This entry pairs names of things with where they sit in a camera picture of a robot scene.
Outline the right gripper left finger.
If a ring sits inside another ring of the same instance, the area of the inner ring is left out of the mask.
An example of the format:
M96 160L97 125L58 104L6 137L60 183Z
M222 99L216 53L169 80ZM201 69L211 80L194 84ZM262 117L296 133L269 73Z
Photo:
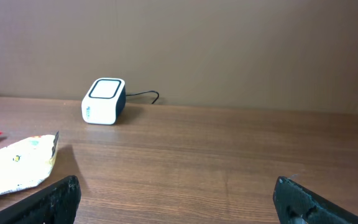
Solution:
M0 211L0 224L73 224L81 200L75 175L32 194Z

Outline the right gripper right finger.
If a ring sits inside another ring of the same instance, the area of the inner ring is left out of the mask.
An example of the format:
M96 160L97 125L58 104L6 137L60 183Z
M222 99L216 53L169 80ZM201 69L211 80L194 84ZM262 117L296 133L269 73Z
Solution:
M278 177L273 203L281 224L358 224L358 216L297 184Z

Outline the yellow snack bag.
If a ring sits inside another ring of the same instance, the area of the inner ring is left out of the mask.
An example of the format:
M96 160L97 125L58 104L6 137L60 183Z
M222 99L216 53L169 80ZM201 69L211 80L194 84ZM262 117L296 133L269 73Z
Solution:
M38 186L55 165L59 133L32 136L0 149L0 195Z

